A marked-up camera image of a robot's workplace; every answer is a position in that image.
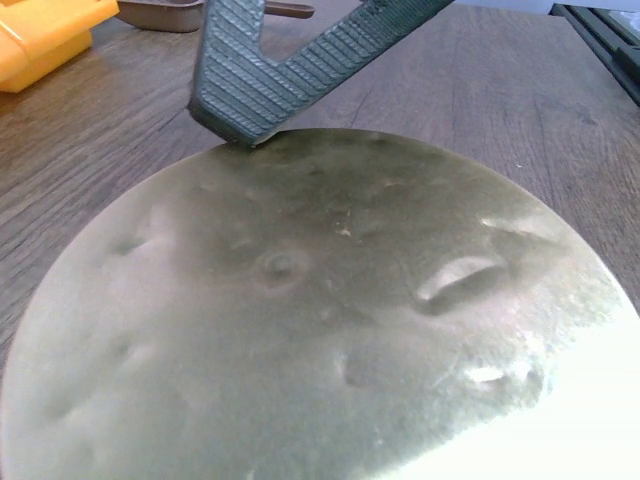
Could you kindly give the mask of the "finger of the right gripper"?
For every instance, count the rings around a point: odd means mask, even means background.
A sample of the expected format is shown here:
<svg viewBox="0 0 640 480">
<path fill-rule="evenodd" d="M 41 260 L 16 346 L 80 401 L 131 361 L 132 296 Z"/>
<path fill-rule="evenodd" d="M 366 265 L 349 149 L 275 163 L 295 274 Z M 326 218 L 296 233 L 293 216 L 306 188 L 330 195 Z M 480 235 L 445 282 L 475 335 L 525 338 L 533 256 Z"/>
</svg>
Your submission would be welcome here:
<svg viewBox="0 0 640 480">
<path fill-rule="evenodd" d="M 209 1 L 188 111 L 221 139 L 255 146 L 447 7 L 365 1 L 287 58 L 260 46 L 262 1 Z"/>
</svg>

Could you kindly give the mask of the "brown plastic scoop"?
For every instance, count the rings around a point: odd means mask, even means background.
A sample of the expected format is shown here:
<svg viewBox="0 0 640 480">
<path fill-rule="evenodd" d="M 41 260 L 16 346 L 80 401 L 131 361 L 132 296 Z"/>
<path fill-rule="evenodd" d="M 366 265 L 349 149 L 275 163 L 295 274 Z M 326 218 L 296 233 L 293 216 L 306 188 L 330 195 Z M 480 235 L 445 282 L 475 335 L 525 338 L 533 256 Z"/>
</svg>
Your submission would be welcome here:
<svg viewBox="0 0 640 480">
<path fill-rule="evenodd" d="M 117 4 L 119 13 L 116 18 L 139 30 L 191 33 L 201 26 L 204 1 L 118 0 Z M 305 4 L 266 1 L 264 13 L 308 19 L 314 15 L 315 9 Z"/>
</svg>

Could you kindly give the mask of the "orange bin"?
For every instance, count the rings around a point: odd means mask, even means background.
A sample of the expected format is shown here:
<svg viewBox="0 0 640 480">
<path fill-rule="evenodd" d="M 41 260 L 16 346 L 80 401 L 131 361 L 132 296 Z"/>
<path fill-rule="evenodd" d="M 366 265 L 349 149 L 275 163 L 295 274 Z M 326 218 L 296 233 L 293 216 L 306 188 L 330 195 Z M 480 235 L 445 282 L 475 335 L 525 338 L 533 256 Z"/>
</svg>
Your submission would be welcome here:
<svg viewBox="0 0 640 480">
<path fill-rule="evenodd" d="M 91 47 L 91 29 L 119 12 L 116 0 L 1 3 L 1 90 L 18 93 Z"/>
</svg>

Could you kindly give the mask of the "gold jar lid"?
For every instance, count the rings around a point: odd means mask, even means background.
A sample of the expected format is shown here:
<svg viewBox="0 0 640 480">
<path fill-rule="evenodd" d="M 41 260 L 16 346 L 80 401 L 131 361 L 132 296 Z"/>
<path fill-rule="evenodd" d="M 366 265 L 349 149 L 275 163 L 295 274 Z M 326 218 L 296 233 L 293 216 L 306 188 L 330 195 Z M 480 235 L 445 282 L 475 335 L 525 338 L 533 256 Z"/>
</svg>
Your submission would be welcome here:
<svg viewBox="0 0 640 480">
<path fill-rule="evenodd" d="M 1 428 L 8 479 L 635 479 L 639 318 L 493 170 L 288 131 L 167 167 L 74 238 Z"/>
</svg>

